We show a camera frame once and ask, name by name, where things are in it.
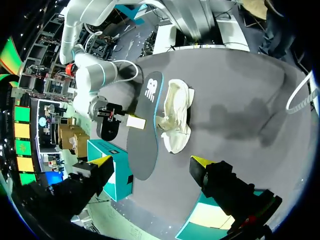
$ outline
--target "brown box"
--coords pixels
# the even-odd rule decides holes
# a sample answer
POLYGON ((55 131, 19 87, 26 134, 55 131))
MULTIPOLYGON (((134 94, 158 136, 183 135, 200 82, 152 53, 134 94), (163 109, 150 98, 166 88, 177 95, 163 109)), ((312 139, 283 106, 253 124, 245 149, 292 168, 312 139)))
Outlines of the brown box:
POLYGON ((73 145, 69 142, 75 133, 85 133, 85 131, 77 125, 59 124, 58 137, 59 143, 62 142, 61 149, 72 149, 73 145))
POLYGON ((76 132, 74 133, 74 137, 76 141, 76 148, 74 152, 77 158, 87 157, 87 140, 89 140, 90 137, 84 132, 76 132))
POLYGON ((77 126, 77 125, 71 125, 69 126, 69 128, 74 132, 74 133, 85 133, 85 131, 80 127, 80 126, 77 126))
POLYGON ((69 139, 74 136, 74 132, 69 128, 60 128, 59 143, 62 142, 61 149, 72 149, 69 139))
POLYGON ((68 125, 71 125, 71 124, 72 124, 72 117, 68 117, 68 119, 67 119, 67 124, 68 124, 68 125))

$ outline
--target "new balance logo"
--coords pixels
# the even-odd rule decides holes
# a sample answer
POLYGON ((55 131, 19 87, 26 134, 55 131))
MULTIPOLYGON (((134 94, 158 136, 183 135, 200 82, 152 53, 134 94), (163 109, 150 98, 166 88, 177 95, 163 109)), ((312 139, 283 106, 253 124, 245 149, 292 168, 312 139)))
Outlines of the new balance logo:
POLYGON ((152 78, 149 79, 148 84, 146 86, 147 90, 145 90, 144 95, 150 99, 151 102, 154 102, 155 96, 154 94, 157 91, 158 82, 157 80, 153 80, 152 78))

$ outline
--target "gray table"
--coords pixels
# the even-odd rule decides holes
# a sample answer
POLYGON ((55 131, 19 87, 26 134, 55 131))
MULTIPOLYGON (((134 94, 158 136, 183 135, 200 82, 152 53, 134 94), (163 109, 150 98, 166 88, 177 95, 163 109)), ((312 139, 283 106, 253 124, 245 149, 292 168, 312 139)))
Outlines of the gray table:
MULTIPOLYGON (((136 63, 142 69, 137 82, 154 71, 164 75, 157 115, 163 115, 169 80, 185 81, 195 89, 195 96, 187 146, 179 154, 169 154, 160 138, 154 172, 146 181, 134 179, 127 200, 134 204, 127 211, 134 211, 134 205, 168 225, 182 226, 200 193, 189 174, 190 156, 195 155, 224 160, 243 181, 282 197, 281 207, 270 220, 270 227, 276 228, 297 201, 313 161, 313 154, 308 154, 314 147, 310 108, 285 113, 289 96, 305 75, 277 59, 232 49, 177 50, 143 57, 136 63)), ((110 87, 101 94, 125 107, 139 93, 134 91, 137 85, 110 87)), ((307 95, 304 86, 292 104, 307 95)), ((112 143, 126 149, 127 135, 128 128, 121 127, 112 143)), ((92 130, 91 138, 96 137, 92 130)), ((143 223, 137 223, 138 227, 156 237, 172 239, 176 234, 160 236, 148 217, 139 221, 143 223)))

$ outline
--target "black insole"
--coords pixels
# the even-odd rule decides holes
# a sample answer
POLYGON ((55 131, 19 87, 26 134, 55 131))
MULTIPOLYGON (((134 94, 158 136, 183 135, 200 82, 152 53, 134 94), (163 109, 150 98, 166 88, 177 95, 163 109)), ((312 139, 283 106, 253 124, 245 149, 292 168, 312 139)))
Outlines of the black insole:
POLYGON ((131 127, 126 149, 133 176, 147 180, 155 169, 158 157, 156 112, 163 87, 163 74, 150 73, 143 82, 134 115, 145 120, 144 129, 131 127))

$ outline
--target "teal box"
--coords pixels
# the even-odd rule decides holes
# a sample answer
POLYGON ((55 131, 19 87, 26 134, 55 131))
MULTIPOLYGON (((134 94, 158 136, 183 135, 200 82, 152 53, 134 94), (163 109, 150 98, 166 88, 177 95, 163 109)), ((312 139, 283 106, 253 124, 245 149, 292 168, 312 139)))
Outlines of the teal box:
MULTIPOLYGON (((262 194, 262 191, 255 191, 255 195, 259 196, 262 194)), ((202 192, 194 205, 190 216, 186 220, 185 224, 181 228, 181 230, 175 236, 178 240, 219 240, 227 236, 227 231, 230 229, 225 228, 215 228, 215 227, 207 227, 204 225, 199 225, 191 221, 193 214, 196 211, 196 207, 198 204, 209 205, 209 206, 216 206, 219 207, 217 202, 212 198, 207 198, 202 192)))
POLYGON ((114 174, 103 190, 117 202, 132 193, 134 176, 129 168, 128 153, 102 139, 87 141, 88 162, 109 155, 113 157, 114 174))

